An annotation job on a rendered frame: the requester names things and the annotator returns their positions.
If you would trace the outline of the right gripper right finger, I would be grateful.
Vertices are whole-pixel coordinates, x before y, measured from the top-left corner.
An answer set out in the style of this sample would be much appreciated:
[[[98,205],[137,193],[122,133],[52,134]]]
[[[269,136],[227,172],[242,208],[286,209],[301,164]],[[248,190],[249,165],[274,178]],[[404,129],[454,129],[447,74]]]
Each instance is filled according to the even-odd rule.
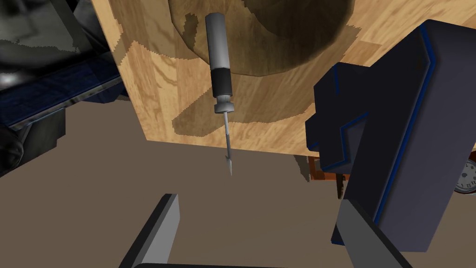
[[[337,228],[354,268],[413,268],[356,201],[341,200]]]

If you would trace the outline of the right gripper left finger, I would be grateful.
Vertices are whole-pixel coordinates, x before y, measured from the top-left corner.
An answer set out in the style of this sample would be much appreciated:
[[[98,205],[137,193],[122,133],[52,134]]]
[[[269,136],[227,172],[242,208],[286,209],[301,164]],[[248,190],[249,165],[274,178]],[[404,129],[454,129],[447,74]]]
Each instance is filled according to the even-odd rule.
[[[166,268],[180,222],[177,194],[165,194],[148,217],[119,268]]]

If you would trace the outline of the white round clock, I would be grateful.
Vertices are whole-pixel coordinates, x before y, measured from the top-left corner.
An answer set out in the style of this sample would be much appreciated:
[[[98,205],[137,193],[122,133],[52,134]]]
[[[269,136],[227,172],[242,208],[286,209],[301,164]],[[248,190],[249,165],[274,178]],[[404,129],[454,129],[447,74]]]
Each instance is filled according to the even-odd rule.
[[[468,159],[458,179],[455,192],[460,194],[476,195],[476,162]]]

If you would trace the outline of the light wooden table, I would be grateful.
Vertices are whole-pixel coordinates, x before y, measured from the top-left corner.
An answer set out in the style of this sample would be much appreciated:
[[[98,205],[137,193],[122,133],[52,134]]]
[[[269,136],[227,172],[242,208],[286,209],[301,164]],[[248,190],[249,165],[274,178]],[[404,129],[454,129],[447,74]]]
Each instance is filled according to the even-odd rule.
[[[225,147],[209,65],[185,45],[167,0],[92,0],[147,140]],[[335,63],[370,66],[426,19],[476,28],[476,0],[356,0],[336,42],[285,73],[232,76],[234,149],[311,155],[304,122]]]

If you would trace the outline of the grey and black screwdriver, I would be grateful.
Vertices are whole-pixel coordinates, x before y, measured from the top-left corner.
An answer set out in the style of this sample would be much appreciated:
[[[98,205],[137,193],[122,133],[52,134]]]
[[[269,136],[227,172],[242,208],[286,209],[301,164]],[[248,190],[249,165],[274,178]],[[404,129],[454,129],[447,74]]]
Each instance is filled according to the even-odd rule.
[[[223,114],[227,155],[226,161],[232,174],[231,143],[228,114],[234,112],[231,102],[232,84],[230,61],[225,28],[225,16],[222,13],[210,13],[205,17],[209,65],[211,71],[212,94],[217,103],[216,114]]]

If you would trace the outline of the brown wooden bowl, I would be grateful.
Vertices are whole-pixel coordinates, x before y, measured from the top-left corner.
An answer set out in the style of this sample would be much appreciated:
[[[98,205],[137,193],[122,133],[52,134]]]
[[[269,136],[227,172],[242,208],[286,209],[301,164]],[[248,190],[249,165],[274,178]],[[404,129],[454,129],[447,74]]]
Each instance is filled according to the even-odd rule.
[[[209,62],[205,17],[225,17],[231,72],[267,76],[317,57],[341,33],[355,0],[168,0],[179,35]]]

